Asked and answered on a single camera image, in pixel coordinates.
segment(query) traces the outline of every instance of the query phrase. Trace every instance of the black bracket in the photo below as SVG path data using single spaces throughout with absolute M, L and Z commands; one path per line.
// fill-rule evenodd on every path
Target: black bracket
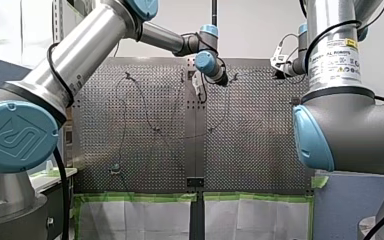
M 188 187 L 204 187 L 203 177 L 188 177 L 186 181 Z

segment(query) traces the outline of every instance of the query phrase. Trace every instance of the blue joint cap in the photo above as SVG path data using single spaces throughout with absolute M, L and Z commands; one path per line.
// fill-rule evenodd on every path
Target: blue joint cap
M 307 23 L 303 23 L 299 26 L 299 29 L 298 29 L 298 35 L 301 35 L 305 32 L 307 32 Z
M 200 72 L 208 75 L 212 73 L 216 67 L 216 59 L 210 52 L 204 50 L 196 55 L 195 66 Z
M 157 15 L 158 0 L 126 0 L 126 2 L 143 21 L 149 21 Z
M 202 26 L 200 31 L 209 33 L 209 34 L 213 35 L 214 37 L 218 37 L 218 28 L 212 24 L 206 24 L 206 25 Z
M 300 162 L 309 168 L 335 170 L 330 147 L 311 112 L 303 105 L 294 107 L 294 135 Z
M 0 173 L 38 166 L 57 142 L 57 123 L 45 109 L 29 102 L 0 102 Z

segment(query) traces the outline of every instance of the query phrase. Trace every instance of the white cloth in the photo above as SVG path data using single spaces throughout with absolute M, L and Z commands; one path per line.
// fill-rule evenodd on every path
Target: white cloth
M 79 240 L 189 240 L 190 202 L 90 202 Z
M 207 240 L 307 240 L 309 203 L 207 201 Z

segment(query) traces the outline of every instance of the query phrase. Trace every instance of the perforated metal panel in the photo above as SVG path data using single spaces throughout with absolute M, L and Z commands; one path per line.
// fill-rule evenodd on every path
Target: perforated metal panel
M 312 171 L 297 159 L 291 97 L 308 82 L 274 80 L 268 60 L 227 60 L 227 88 L 210 86 L 206 191 L 305 194 Z
M 297 160 L 289 102 L 308 82 L 281 84 L 267 60 L 226 62 L 235 80 L 227 88 L 208 86 L 207 114 L 185 119 L 185 59 L 107 60 L 73 108 L 73 157 L 80 168 L 75 190 L 185 192 L 185 172 L 204 169 L 205 191 L 305 194 L 313 172 Z M 185 128 L 205 124 L 205 116 L 205 147 L 185 145 L 191 142 Z M 111 175 L 116 164 L 120 172 Z
M 88 81 L 73 111 L 77 192 L 185 191 L 184 63 L 108 59 Z

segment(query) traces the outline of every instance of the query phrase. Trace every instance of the robotic arm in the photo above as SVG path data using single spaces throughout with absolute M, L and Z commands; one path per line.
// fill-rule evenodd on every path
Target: robotic arm
M 181 57 L 197 53 L 196 68 L 214 84 L 226 86 L 228 82 L 226 66 L 218 57 L 218 29 L 214 25 L 204 25 L 199 33 L 177 35 L 153 23 L 144 23 L 136 41 L 144 42 L 171 51 Z
M 0 88 L 0 219 L 5 223 L 0 222 L 0 239 L 46 239 L 46 198 L 35 196 L 25 171 L 52 154 L 66 107 L 120 39 L 133 38 L 175 56 L 197 53 L 196 68 L 208 81 L 227 84 L 217 27 L 177 35 L 146 23 L 157 10 L 157 0 L 103 0 L 59 45 L 52 45 L 47 60 L 23 80 Z
M 307 73 L 309 78 L 310 91 L 293 110 L 299 160 L 314 169 L 384 175 L 384 105 L 375 102 L 384 98 L 361 83 L 358 49 L 368 19 L 382 1 L 302 2 L 307 11 L 307 52 L 288 61 L 278 47 L 271 59 L 277 76 Z M 384 204 L 376 221 L 361 239 L 371 239 L 379 230 L 376 239 L 384 240 Z

